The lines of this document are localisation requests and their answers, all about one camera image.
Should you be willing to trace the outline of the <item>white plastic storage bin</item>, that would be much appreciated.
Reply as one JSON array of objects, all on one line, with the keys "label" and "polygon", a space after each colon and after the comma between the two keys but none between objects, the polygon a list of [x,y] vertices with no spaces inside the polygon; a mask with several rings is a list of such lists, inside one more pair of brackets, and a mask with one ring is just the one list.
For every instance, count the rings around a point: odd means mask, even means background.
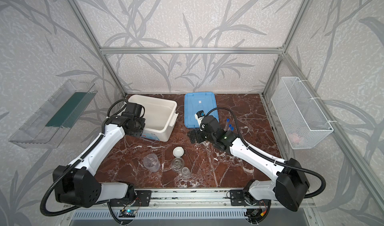
[{"label": "white plastic storage bin", "polygon": [[145,108],[145,127],[142,138],[167,142],[175,127],[178,113],[176,101],[143,95],[132,95],[129,102],[140,104]]}]

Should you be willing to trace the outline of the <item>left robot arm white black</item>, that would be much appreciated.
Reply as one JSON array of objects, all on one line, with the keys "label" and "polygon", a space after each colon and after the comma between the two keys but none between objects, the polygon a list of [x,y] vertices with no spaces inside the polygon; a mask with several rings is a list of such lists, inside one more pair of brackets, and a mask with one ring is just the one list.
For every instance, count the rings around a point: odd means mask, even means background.
[{"label": "left robot arm white black", "polygon": [[137,194],[129,183],[100,183],[95,178],[97,170],[112,148],[125,136],[140,138],[145,127],[145,107],[122,99],[117,113],[108,109],[98,137],[67,166],[58,166],[53,172],[53,184],[44,194],[40,211],[54,217],[78,208],[124,200],[134,203]]}]

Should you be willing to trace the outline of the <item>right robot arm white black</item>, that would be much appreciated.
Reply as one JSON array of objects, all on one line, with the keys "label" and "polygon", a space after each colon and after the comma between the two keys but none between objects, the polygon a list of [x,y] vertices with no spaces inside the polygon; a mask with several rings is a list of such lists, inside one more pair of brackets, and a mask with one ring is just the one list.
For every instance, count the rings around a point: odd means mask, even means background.
[{"label": "right robot arm white black", "polygon": [[199,127],[188,133],[191,143],[209,142],[214,148],[247,162],[269,178],[269,181],[250,181],[243,188],[249,205],[261,200],[278,201],[286,209],[296,212],[303,199],[318,196],[326,189],[325,178],[302,168],[297,160],[274,157],[248,143],[240,133],[237,120],[237,131],[233,132],[224,130],[210,111],[198,111],[195,119]]}]

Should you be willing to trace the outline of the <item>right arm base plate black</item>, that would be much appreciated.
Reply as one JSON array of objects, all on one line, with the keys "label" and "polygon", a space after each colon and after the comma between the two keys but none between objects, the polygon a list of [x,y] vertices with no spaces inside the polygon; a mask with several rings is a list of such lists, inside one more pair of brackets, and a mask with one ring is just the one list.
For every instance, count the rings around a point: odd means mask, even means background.
[{"label": "right arm base plate black", "polygon": [[228,198],[231,206],[251,206],[251,198],[248,192],[243,190],[230,190]]}]

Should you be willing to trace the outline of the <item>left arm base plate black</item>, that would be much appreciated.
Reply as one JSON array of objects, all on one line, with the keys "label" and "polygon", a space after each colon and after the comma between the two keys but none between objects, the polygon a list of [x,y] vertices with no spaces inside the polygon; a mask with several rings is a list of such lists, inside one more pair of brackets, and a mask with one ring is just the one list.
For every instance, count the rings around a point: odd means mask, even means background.
[{"label": "left arm base plate black", "polygon": [[138,190],[129,199],[113,199],[110,200],[110,204],[112,207],[148,207],[151,196],[152,191],[150,190]]}]

